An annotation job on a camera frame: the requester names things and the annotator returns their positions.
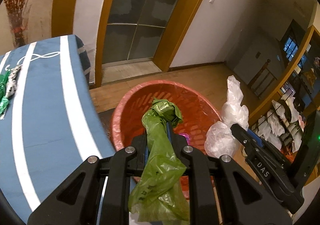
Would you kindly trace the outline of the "green plastic bag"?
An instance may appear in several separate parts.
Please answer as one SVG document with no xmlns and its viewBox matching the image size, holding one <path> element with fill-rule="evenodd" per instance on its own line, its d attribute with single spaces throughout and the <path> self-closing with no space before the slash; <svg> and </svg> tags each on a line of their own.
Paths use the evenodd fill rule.
<svg viewBox="0 0 320 225">
<path fill-rule="evenodd" d="M 186 166 L 168 138 L 168 122 L 173 127 L 183 122 L 180 109 L 166 99 L 154 99 L 142 117 L 150 154 L 140 181 L 129 195 L 129 211 L 138 214 L 139 222 L 189 224 L 189 203 L 180 184 Z"/>
</svg>

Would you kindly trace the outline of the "clear white plastic bag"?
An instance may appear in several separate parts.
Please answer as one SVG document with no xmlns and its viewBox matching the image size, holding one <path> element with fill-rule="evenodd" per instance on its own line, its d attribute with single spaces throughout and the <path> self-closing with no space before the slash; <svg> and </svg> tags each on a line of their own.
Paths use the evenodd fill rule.
<svg viewBox="0 0 320 225">
<path fill-rule="evenodd" d="M 227 101 L 221 110 L 221 120 L 213 124 L 206 134 L 204 149 L 210 157 L 222 155 L 233 157 L 240 148 L 240 142 L 232 135 L 231 126 L 239 124 L 243 129 L 249 127 L 249 110 L 242 105 L 243 93 L 240 81 L 231 75 L 227 79 Z"/>
</svg>

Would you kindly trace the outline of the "glass door with wooden frame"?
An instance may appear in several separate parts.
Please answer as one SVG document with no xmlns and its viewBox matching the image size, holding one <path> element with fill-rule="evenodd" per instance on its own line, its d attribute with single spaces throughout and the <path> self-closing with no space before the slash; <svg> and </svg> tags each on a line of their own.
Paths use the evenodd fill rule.
<svg viewBox="0 0 320 225">
<path fill-rule="evenodd" d="M 167 72 L 203 0 L 104 0 L 101 11 L 95 87 L 103 67 L 152 62 Z"/>
</svg>

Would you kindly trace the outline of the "red plastic trash basket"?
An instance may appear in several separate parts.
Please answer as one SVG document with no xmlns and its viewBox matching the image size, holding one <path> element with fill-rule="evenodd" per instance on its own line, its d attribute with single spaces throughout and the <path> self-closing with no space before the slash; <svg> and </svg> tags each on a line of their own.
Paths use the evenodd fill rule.
<svg viewBox="0 0 320 225">
<path fill-rule="evenodd" d="M 180 109 L 183 123 L 174 128 L 174 133 L 187 134 L 188 144 L 205 153 L 207 131 L 220 120 L 219 113 L 199 92 L 168 80 L 144 82 L 123 96 L 111 118 L 110 140 L 115 149 L 131 145 L 134 137 L 144 133 L 142 116 L 155 98 L 166 99 Z"/>
</svg>

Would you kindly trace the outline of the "shelf with white items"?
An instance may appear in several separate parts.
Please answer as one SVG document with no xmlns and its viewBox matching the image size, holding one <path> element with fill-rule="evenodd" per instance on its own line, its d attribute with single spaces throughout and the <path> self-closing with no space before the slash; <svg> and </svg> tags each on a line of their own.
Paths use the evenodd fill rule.
<svg viewBox="0 0 320 225">
<path fill-rule="evenodd" d="M 260 138 L 270 142 L 279 151 L 292 156 L 300 148 L 304 121 L 294 105 L 294 90 L 288 88 L 252 126 L 251 130 Z"/>
</svg>

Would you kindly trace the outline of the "green white foil wrapper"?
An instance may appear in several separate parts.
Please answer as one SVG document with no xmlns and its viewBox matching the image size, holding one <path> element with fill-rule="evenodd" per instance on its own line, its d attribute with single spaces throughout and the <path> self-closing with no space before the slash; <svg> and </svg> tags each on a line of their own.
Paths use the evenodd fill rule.
<svg viewBox="0 0 320 225">
<path fill-rule="evenodd" d="M 17 90 L 17 76 L 21 68 L 21 65 L 16 65 L 12 69 L 5 70 L 5 74 L 1 74 L 1 120 L 5 117 L 10 98 Z"/>
</svg>

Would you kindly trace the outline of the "blue white striped tablecloth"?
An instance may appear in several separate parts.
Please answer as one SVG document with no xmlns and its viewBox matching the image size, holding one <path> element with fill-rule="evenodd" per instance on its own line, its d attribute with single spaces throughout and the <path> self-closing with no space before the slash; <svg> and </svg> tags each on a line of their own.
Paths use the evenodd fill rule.
<svg viewBox="0 0 320 225">
<path fill-rule="evenodd" d="M 89 95 L 90 63 L 77 36 L 1 55 L 2 73 L 17 65 L 17 90 L 1 120 L 1 191 L 23 224 L 83 161 L 114 148 Z"/>
</svg>

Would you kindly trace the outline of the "wooden chair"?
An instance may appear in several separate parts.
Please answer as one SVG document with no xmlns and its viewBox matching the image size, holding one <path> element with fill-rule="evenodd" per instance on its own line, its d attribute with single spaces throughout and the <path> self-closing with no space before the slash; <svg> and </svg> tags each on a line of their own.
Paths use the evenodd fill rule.
<svg viewBox="0 0 320 225">
<path fill-rule="evenodd" d="M 267 89 L 277 80 L 276 76 L 268 69 L 270 62 L 271 60 L 267 59 L 247 85 L 258 98 L 261 98 Z"/>
</svg>

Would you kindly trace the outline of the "pink plastic bag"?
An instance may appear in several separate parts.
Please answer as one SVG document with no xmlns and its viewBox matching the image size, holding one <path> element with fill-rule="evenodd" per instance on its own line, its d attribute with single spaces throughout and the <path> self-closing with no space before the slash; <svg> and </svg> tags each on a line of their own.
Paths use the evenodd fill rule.
<svg viewBox="0 0 320 225">
<path fill-rule="evenodd" d="M 183 136 L 188 143 L 190 142 L 190 137 L 187 133 L 180 133 L 180 135 Z"/>
</svg>

